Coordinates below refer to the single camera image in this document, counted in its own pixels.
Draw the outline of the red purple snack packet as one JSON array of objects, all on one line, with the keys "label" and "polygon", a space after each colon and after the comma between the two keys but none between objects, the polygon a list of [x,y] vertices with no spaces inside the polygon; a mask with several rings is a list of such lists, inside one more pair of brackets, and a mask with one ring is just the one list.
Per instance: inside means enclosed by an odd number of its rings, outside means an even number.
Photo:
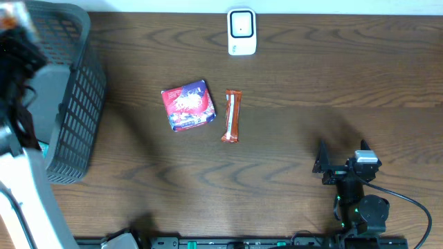
[{"label": "red purple snack packet", "polygon": [[184,131],[212,122],[216,111],[204,80],[161,91],[173,131]]}]

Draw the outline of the light teal wipes packet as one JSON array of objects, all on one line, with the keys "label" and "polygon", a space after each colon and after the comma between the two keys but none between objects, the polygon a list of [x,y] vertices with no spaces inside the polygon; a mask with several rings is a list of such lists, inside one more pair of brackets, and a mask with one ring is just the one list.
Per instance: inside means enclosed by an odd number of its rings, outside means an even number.
[{"label": "light teal wipes packet", "polygon": [[48,151],[49,151],[49,144],[47,144],[45,142],[41,142],[41,141],[39,141],[38,144],[41,148],[42,156],[45,158],[48,154]]}]

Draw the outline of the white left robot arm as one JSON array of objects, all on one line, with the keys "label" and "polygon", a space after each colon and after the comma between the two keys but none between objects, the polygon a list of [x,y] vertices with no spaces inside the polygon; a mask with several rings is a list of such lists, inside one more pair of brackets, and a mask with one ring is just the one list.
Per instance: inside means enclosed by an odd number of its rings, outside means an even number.
[{"label": "white left robot arm", "polygon": [[139,248],[131,230],[75,239],[47,181],[33,118],[22,102],[27,81],[46,64],[25,28],[1,32],[1,218],[16,248]]}]

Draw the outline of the orange brown snack bar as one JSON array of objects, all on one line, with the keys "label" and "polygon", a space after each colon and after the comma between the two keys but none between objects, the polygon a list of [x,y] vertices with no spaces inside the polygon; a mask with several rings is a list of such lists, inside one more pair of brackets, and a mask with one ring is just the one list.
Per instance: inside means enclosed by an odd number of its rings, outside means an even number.
[{"label": "orange brown snack bar", "polygon": [[222,136],[222,142],[236,143],[239,138],[239,110],[242,92],[238,90],[226,90],[226,132]]}]

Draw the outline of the small orange tissue pack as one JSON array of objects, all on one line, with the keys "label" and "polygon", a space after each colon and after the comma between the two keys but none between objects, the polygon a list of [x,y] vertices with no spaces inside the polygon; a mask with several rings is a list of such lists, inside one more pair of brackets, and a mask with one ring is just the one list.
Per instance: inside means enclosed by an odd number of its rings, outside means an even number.
[{"label": "small orange tissue pack", "polygon": [[23,28],[31,42],[38,42],[39,35],[31,15],[23,1],[1,2],[1,34],[15,28]]}]

